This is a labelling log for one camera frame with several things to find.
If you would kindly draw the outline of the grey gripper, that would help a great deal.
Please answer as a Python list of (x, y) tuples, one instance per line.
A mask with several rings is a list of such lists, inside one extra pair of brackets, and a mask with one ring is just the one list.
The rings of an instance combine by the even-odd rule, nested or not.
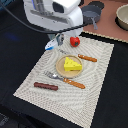
[(50, 40), (56, 38), (59, 45), (63, 44), (63, 40), (64, 40), (64, 35), (63, 34), (60, 34), (60, 33), (58, 33), (58, 34), (49, 34), (48, 37), (49, 37)]

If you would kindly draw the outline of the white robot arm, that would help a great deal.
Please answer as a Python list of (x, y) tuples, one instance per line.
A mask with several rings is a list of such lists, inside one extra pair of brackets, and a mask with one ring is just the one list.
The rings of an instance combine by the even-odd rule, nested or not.
[(27, 20), (49, 31), (77, 37), (83, 27), (81, 0), (23, 0)]

